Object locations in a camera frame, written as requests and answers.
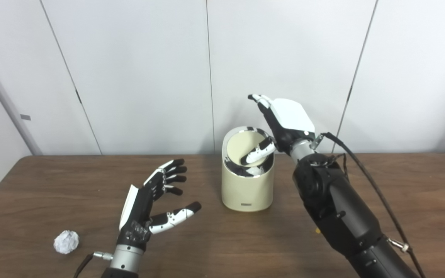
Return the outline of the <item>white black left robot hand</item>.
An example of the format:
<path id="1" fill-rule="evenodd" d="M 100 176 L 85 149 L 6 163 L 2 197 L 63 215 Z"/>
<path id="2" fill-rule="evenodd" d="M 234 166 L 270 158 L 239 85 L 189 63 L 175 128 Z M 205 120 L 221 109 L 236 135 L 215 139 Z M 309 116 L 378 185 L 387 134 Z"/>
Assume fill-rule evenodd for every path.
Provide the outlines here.
<path id="1" fill-rule="evenodd" d="M 184 183 L 187 178 L 184 159 L 170 160 L 157 167 L 142 186 L 131 185 L 122 209 L 117 245 L 146 250 L 150 237 L 165 232 L 194 216 L 201 208 L 195 201 L 185 207 L 152 215 L 155 201 L 166 193 L 181 196 L 183 191 L 173 183 Z"/>

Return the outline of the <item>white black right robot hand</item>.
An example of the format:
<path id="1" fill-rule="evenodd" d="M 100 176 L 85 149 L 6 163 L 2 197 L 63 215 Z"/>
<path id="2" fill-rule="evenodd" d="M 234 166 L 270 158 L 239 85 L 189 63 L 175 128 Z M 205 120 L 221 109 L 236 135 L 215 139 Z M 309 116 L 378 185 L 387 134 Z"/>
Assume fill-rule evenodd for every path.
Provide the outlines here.
<path id="1" fill-rule="evenodd" d="M 304 157 L 314 153 L 310 144 L 316 139 L 316 128 L 302 105 L 284 98 L 272 100 L 265 95 L 250 94 L 256 102 L 272 132 L 249 153 L 240 158 L 240 164 L 250 165 L 274 151 L 286 153 L 297 165 Z"/>

